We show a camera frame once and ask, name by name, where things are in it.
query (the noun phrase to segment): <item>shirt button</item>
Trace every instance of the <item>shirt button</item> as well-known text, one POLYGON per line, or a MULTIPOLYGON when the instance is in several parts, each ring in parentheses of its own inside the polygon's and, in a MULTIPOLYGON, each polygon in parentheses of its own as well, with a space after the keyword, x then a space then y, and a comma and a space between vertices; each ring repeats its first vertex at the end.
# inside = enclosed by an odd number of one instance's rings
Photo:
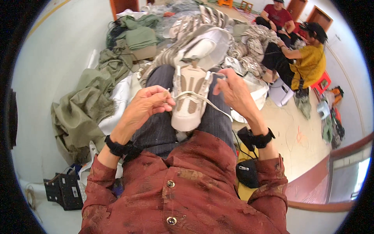
POLYGON ((168 180, 167 185, 168 185, 169 188, 172 188, 172 187, 175 186, 175 183, 172 180, 168 180))
POLYGON ((174 225, 174 224, 177 223, 177 219, 174 218, 174 217, 168 217, 168 218, 166 219, 166 222, 167 222, 168 224, 170 224, 170 225, 174 225))

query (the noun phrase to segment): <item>white shoelace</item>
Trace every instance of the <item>white shoelace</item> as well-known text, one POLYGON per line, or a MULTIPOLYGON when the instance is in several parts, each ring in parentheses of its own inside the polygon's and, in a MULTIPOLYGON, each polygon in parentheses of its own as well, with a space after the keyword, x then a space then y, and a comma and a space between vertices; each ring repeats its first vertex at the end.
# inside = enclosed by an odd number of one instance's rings
POLYGON ((221 111, 221 110, 220 110, 218 107, 216 107, 216 106, 215 106, 211 101, 209 101, 209 99, 207 99, 206 97, 201 96, 200 94, 197 94, 197 93, 195 93, 195 92, 193 92, 193 91, 184 91, 184 92, 181 92, 178 96, 173 97, 174 101, 177 101, 177 99, 178 99, 180 96, 183 96, 183 95, 185 95, 185 94, 192 94, 192 95, 194 95, 195 97, 200 98, 200 99, 206 101, 206 103, 208 103, 209 105, 211 105, 214 109, 216 109, 216 110, 218 110, 218 111, 224 113, 227 117, 230 118, 231 122, 233 122, 233 118, 231 117, 231 115, 227 114, 226 112, 221 111))

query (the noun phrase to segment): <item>chair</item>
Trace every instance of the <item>chair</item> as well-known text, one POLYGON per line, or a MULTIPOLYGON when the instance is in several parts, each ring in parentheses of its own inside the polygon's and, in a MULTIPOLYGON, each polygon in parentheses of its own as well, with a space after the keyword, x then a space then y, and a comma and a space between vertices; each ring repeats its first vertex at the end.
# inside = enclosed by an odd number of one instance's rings
POLYGON ((331 84, 330 76, 325 71, 322 74, 321 78, 316 83, 311 85, 310 87, 316 89, 318 94, 321 95, 324 91, 327 90, 330 84, 331 84))
POLYGON ((326 119, 330 115, 330 108, 326 101, 322 101, 317 105, 317 112, 321 116, 321 120, 326 119))
POLYGON ((281 78, 278 78, 274 84, 270 86, 269 97, 278 106, 282 107, 290 100, 294 95, 292 89, 290 89, 281 78))
POLYGON ((239 9, 242 9, 242 10, 244 10, 244 12, 247 10, 247 8, 248 8, 248 5, 250 5, 251 6, 251 8, 249 9, 249 13, 252 11, 252 7, 253 7, 253 4, 252 3, 249 3, 249 2, 247 2, 247 1, 242 1, 242 3, 240 4, 240 7, 239 7, 239 9))
POLYGON ((232 8, 233 7, 233 2, 234 2, 234 0, 219 0, 218 5, 219 6, 227 5, 227 6, 229 6, 229 8, 232 8))

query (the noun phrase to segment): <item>gray trousers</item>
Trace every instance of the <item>gray trousers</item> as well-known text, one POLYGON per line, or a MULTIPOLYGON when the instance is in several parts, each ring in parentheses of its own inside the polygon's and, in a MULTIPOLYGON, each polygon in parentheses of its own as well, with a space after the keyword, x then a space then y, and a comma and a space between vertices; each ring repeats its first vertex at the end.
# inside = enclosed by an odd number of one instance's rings
MULTIPOLYGON (((155 68, 148 76, 146 87, 160 85, 166 89, 173 89, 174 68, 170 65, 162 65, 155 68)), ((217 83, 217 77, 213 77, 213 82, 209 89, 208 99, 221 111, 230 114, 230 107, 223 101, 223 94, 213 95, 213 87, 217 83)), ((233 141, 232 123, 230 119, 207 104, 201 123, 197 130, 210 133, 220 138, 232 148, 236 154, 233 141)), ((134 145, 145 149, 155 155, 166 159, 169 153, 183 142, 177 142, 175 130, 171 126, 170 113, 158 113, 152 115, 145 124, 138 129, 132 137, 134 145)))

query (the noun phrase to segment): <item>person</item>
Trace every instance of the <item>person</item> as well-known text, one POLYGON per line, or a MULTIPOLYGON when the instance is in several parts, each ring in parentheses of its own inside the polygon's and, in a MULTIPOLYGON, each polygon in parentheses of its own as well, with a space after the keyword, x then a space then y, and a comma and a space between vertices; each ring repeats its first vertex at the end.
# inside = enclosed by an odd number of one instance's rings
MULTIPOLYGON (((193 136, 176 143, 168 113, 176 103, 167 91, 173 88, 174 71, 169 65, 155 68, 109 135, 113 143, 126 145, 131 139, 144 149, 123 164, 120 198, 110 190, 120 157, 108 143, 95 157, 79 233, 288 233, 288 181, 273 140, 258 150, 259 189, 248 202, 240 200, 232 123, 226 115, 207 105, 193 136)), ((214 75, 208 99, 226 113, 230 107, 239 112, 254 135, 267 135, 244 80, 233 69, 219 72, 227 79, 214 75)))
POLYGON ((316 22, 304 25, 307 46, 291 51, 283 41, 279 41, 278 45, 271 42, 261 62, 267 68, 266 73, 277 71, 282 81, 298 92, 307 92, 307 88, 317 82, 326 69, 324 44, 328 38, 325 30, 316 22))
POLYGON ((291 44, 291 39, 288 36, 295 29, 295 24, 292 20, 291 14, 283 8, 283 0, 274 0, 274 5, 268 4, 261 12, 260 16, 256 18, 256 24, 263 25, 268 29, 272 29, 277 32, 277 36, 284 41, 287 47, 291 44), (282 28, 285 24, 289 27, 286 31, 282 28))
POLYGON ((307 42, 306 32, 300 28, 301 23, 295 22, 294 24, 295 24, 295 29, 293 30, 293 32, 288 34, 291 38, 291 42, 290 42, 291 46, 294 45, 297 40, 302 40, 304 42, 307 42))

